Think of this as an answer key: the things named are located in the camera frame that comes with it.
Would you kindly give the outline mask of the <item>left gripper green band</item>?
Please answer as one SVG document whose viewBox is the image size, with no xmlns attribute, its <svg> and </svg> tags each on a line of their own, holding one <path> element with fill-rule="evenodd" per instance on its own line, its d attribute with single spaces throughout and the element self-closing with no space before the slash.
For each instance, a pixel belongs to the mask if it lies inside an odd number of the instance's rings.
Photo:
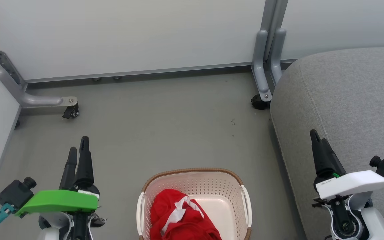
<svg viewBox="0 0 384 240">
<path fill-rule="evenodd" d="M 89 138 L 83 136 L 79 146 L 78 164 L 76 147 L 73 146 L 69 150 L 59 190 L 41 190 L 37 193 L 32 193 L 32 197 L 22 205 L 15 215 L 23 217 L 27 214 L 35 213 L 93 212 L 98 208 L 100 195 L 81 190 L 87 189 L 93 184 L 94 171 Z M 72 191 L 73 186 L 78 187 L 79 190 Z"/>
</svg>

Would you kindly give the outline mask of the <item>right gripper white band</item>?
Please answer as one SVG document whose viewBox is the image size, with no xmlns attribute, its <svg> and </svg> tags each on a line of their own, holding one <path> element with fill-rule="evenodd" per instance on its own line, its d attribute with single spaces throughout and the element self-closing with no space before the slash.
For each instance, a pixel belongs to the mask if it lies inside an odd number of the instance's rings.
<svg viewBox="0 0 384 240">
<path fill-rule="evenodd" d="M 331 201 L 384 188 L 384 177 L 372 170 L 347 174 L 328 140 L 320 138 L 315 129 L 310 130 L 310 138 L 317 175 L 314 188 L 318 197 L 314 201 Z"/>
</svg>

